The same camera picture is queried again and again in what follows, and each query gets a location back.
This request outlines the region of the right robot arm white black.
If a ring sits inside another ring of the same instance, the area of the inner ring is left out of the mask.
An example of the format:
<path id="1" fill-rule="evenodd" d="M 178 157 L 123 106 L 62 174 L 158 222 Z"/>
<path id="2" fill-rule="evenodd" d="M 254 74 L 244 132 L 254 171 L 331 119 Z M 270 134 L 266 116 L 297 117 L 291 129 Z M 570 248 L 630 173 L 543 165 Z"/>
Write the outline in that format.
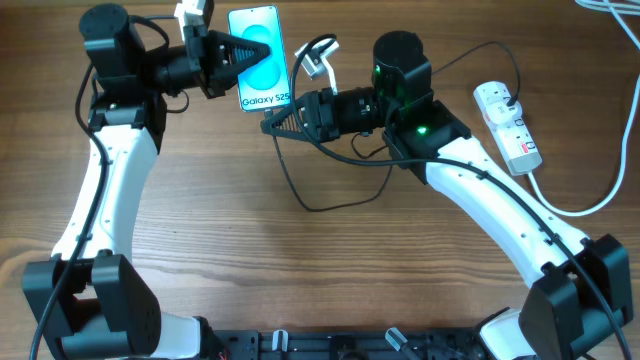
<path id="1" fill-rule="evenodd" d="M 412 171 L 498 244 L 529 292 L 521 308 L 479 325 L 485 355 L 577 359 L 615 336 L 629 356 L 623 327 L 633 318 L 633 299 L 626 249 L 612 236 L 590 239 L 524 191 L 435 99 L 431 76 L 419 37 L 392 31 L 374 44 L 370 87 L 294 97 L 261 128 L 319 150 L 343 135 L 380 129 L 390 166 Z"/>

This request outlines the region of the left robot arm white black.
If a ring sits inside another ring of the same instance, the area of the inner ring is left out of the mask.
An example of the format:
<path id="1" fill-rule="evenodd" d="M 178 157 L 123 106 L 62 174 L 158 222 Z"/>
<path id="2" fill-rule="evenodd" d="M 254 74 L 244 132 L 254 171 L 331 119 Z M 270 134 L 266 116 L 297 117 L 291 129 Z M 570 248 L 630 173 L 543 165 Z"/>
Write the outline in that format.
<path id="1" fill-rule="evenodd" d="M 147 49 L 149 17 L 97 5 L 79 30 L 90 63 L 81 86 L 90 108 L 76 119 L 90 158 L 72 217 L 47 260 L 29 263 L 22 289 L 37 320 L 32 348 L 57 359 L 226 359 L 228 347 L 201 317 L 164 313 L 132 264 L 146 179 L 159 155 L 166 100 L 190 88 L 213 99 L 268 57 L 265 44 L 210 28 L 210 1 L 181 1 L 182 44 Z"/>

